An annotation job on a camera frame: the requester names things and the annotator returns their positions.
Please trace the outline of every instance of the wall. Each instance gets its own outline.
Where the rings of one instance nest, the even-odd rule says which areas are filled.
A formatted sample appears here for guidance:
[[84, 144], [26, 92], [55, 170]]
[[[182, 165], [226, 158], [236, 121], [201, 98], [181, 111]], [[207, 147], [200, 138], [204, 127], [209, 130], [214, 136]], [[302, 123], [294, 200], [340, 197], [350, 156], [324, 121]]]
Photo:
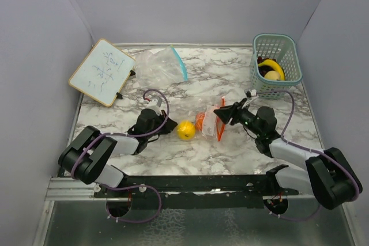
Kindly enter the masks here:
[[75, 0], [95, 39], [113, 43], [251, 43], [262, 32], [297, 40], [320, 0]]
[[363, 183], [356, 209], [369, 240], [368, 14], [368, 0], [322, 0], [298, 50], [323, 142], [345, 153]]
[[68, 0], [0, 0], [0, 245], [31, 245], [91, 47]]

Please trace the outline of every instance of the yellow banana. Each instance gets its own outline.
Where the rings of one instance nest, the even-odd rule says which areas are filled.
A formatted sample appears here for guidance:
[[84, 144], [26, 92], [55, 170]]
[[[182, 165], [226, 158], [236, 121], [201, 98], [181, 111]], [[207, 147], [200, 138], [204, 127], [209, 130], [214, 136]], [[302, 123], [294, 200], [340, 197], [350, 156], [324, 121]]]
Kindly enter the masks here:
[[282, 81], [284, 81], [284, 72], [283, 69], [280, 65], [278, 65], [277, 62], [273, 61], [273, 60], [265, 60], [262, 63], [258, 64], [259, 67], [261, 66], [270, 66], [273, 70], [275, 70], [276, 72], [278, 72], [281, 75], [281, 79]]

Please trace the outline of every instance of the green plastic basket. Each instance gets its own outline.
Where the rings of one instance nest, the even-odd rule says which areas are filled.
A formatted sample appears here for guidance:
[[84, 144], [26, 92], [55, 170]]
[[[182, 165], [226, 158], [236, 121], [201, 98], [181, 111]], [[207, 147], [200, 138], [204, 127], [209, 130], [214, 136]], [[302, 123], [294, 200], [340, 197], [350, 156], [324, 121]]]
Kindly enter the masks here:
[[[257, 57], [276, 59], [283, 68], [285, 81], [267, 80], [260, 75]], [[289, 90], [302, 80], [302, 72], [296, 53], [296, 44], [289, 36], [279, 34], [260, 34], [254, 38], [253, 57], [251, 58], [251, 77], [257, 92], [271, 92], [260, 98], [280, 99], [284, 93], [273, 90]]]

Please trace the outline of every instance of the whiteboard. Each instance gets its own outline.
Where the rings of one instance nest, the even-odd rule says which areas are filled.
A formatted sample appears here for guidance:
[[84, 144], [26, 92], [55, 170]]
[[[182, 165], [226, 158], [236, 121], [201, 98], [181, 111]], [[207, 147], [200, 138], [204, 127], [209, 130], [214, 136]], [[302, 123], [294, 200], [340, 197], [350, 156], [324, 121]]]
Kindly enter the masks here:
[[69, 79], [69, 85], [110, 107], [134, 67], [134, 59], [100, 39]]

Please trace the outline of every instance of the marble tabletop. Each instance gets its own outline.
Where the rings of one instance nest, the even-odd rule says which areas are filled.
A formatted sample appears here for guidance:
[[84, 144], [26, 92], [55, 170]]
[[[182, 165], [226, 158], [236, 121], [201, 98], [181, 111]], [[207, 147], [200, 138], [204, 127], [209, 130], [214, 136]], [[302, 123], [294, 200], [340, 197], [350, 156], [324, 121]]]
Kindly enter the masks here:
[[[136, 56], [146, 49], [122, 50]], [[244, 97], [245, 89], [252, 87], [251, 47], [176, 50], [186, 65], [189, 81], [161, 90], [168, 98], [170, 118], [173, 120], [194, 121], [196, 105], [191, 103], [225, 96], [226, 105], [232, 104]], [[143, 91], [136, 79], [131, 77], [121, 91], [123, 99], [117, 99], [111, 107], [104, 107], [84, 96], [74, 137], [88, 125], [95, 126], [103, 133], [126, 132], [147, 105], [147, 101], [142, 99]], [[296, 109], [285, 137], [308, 147], [321, 147], [302, 85], [292, 88], [291, 92]], [[259, 99], [252, 103], [250, 111], [255, 112], [262, 105], [274, 109], [278, 120], [277, 130], [281, 131], [291, 111], [289, 96], [285, 95], [281, 100]], [[260, 154], [240, 124], [227, 125], [221, 142], [201, 136], [181, 141], [173, 132], [150, 143], [139, 155], [114, 155], [108, 163], [129, 175], [262, 174], [277, 165], [287, 164]]]

